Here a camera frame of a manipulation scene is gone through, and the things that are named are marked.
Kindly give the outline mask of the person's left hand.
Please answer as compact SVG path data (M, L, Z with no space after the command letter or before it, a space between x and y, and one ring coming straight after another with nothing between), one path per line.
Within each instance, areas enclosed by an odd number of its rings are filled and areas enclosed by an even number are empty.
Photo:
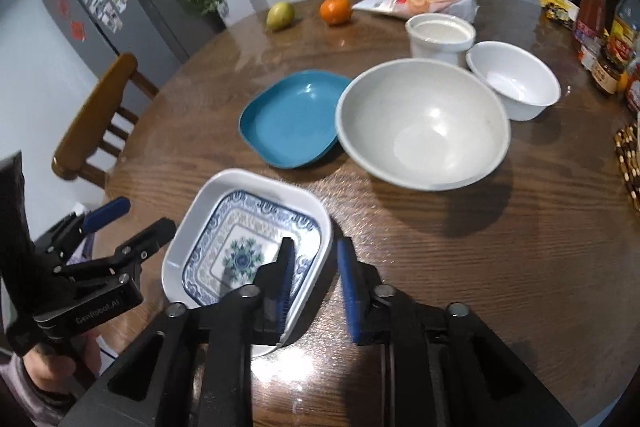
M99 373L101 367L101 351L96 341L98 337L96 331L82 336L82 359L93 375ZM46 355L40 347L33 347L24 355L23 363L30 379L40 390L59 395L70 395L75 390L76 364L69 357Z

